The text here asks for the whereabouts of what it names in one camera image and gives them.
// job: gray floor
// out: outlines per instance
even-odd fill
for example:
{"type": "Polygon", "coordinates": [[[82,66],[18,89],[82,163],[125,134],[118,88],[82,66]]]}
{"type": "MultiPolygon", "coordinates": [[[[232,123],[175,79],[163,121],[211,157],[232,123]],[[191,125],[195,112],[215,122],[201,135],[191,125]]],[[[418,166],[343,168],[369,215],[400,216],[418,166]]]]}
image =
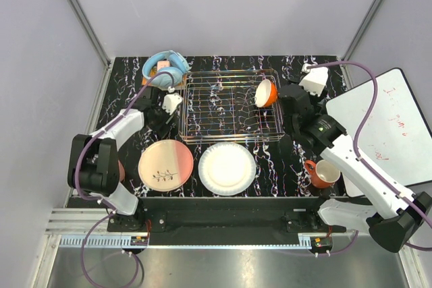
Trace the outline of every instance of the gray floor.
{"type": "MultiPolygon", "coordinates": [[[[335,242],[342,247],[348,238],[337,237],[335,242]]],[[[87,268],[99,264],[90,276],[106,287],[126,284],[135,270],[133,260],[122,255],[100,263],[114,251],[88,249],[85,253],[87,268]]],[[[368,237],[360,237],[346,254],[320,259],[269,250],[149,249],[139,256],[145,278],[143,284],[133,287],[408,287],[398,255],[386,252],[368,237]]],[[[81,275],[79,249],[59,249],[49,287],[91,287],[81,275]]]]}

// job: blue headphones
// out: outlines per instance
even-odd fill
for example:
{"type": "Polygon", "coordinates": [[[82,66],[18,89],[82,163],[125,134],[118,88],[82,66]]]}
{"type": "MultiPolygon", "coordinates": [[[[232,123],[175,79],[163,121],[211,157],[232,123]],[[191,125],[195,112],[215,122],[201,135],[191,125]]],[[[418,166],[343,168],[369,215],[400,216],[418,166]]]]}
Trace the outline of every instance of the blue headphones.
{"type": "MultiPolygon", "coordinates": [[[[147,80],[150,79],[150,71],[158,61],[168,60],[171,67],[162,67],[158,72],[169,72],[174,78],[174,84],[182,82],[183,75],[190,70],[187,60],[180,53],[174,51],[163,51],[150,57],[142,67],[142,76],[147,80]]],[[[152,82],[152,86],[168,88],[171,86],[171,78],[167,74],[156,77],[152,82]]]]}

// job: mug handle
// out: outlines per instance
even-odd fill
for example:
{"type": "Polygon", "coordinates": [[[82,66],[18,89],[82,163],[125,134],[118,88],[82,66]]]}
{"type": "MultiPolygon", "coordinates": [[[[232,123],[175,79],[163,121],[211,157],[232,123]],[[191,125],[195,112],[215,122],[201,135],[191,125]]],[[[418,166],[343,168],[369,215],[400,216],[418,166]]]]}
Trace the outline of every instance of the mug handle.
{"type": "Polygon", "coordinates": [[[306,162],[304,163],[304,167],[310,174],[312,174],[313,171],[317,168],[317,164],[311,160],[306,160],[306,162]]]}

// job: black marble tabletop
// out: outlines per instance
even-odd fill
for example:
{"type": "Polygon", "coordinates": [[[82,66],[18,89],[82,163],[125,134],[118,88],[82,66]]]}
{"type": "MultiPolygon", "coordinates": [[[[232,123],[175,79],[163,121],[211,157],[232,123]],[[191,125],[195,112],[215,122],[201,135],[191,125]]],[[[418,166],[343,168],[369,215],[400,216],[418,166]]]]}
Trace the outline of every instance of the black marble tabletop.
{"type": "MultiPolygon", "coordinates": [[[[187,57],[191,71],[223,71],[239,69],[274,69],[279,74],[281,85],[299,82],[304,63],[325,63],[337,61],[334,56],[252,56],[252,57],[187,57]]],[[[142,84],[142,66],[147,57],[118,57],[115,59],[107,91],[101,107],[97,127],[104,126],[126,107],[142,84]]],[[[342,71],[330,69],[327,83],[327,98],[333,98],[346,91],[342,71]]],[[[171,129],[169,138],[182,141],[178,127],[171,129]]],[[[194,170],[190,179],[180,188],[171,192],[156,192],[147,188],[138,175],[138,161],[141,153],[158,140],[156,134],[144,128],[134,134],[119,150],[119,159],[126,170],[125,186],[140,197],[212,197],[216,196],[200,182],[198,162],[210,144],[188,145],[194,157],[194,170]]],[[[284,136],[278,142],[242,144],[249,149],[256,161],[256,176],[240,197],[292,197],[344,194],[342,180],[326,190],[318,190],[310,184],[304,162],[318,158],[309,150],[284,136]]]]}

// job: metal wire rack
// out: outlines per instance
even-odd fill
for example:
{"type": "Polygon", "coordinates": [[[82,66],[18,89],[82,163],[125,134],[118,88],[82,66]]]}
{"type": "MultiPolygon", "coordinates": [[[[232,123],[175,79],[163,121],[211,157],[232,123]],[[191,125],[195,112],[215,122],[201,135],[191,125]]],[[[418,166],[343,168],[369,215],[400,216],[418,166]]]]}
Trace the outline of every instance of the metal wire rack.
{"type": "Polygon", "coordinates": [[[264,79],[280,87],[275,70],[189,72],[181,110],[182,139],[189,144],[278,141],[284,134],[278,102],[259,109],[255,90],[264,79]]]}

